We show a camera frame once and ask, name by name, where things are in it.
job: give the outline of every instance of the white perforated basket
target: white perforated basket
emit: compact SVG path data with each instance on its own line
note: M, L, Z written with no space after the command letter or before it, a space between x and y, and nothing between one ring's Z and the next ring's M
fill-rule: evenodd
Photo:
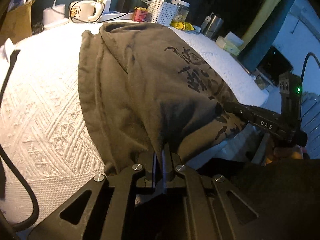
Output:
M178 6L176 4L167 3L164 0L154 0L148 6L146 21L170 26L177 9Z

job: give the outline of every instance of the metal bolt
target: metal bolt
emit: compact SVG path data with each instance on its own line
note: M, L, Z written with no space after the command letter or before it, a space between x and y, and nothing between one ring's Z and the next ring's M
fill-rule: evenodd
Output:
M216 182L224 182L225 181L225 177L221 174L217 174L213 178Z
M177 167L176 167L176 170L177 171L184 171L186 169L186 166L185 165L182 165L182 164L179 164L179 165L177 165Z
M143 166L139 163L136 163L136 164L132 165L132 169L135 171L141 171L143 169Z
M103 174L97 174L93 177L94 181L96 182L100 182L100 181L103 181L104 180L104 176Z

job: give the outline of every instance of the folded fabric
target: folded fabric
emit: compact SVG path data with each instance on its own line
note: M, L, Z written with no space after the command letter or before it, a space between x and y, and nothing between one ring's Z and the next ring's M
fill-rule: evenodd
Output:
M103 24L82 34L78 86L90 137L119 173L169 143L186 162L242 130L223 109L231 89L172 30L153 23Z

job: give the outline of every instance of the bed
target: bed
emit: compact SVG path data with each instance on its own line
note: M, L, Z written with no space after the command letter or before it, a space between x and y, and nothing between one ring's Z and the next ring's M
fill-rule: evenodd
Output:
M20 49L1 107L0 143L26 178L39 202L37 223L66 201L104 164L81 112L77 68L81 33L98 33L101 24L68 23L15 45ZM215 42L172 28L225 80L240 103L262 106L268 93ZM0 48L0 80L8 69ZM32 211L27 192L4 164L6 196L0 208L19 222Z

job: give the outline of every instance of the white handle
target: white handle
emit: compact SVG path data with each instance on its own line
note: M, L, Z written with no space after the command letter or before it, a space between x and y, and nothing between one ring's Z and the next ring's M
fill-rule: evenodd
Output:
M88 17L88 22L95 22L99 19L100 15L102 14L103 6L101 2L93 2L91 5L95 7L96 13Z

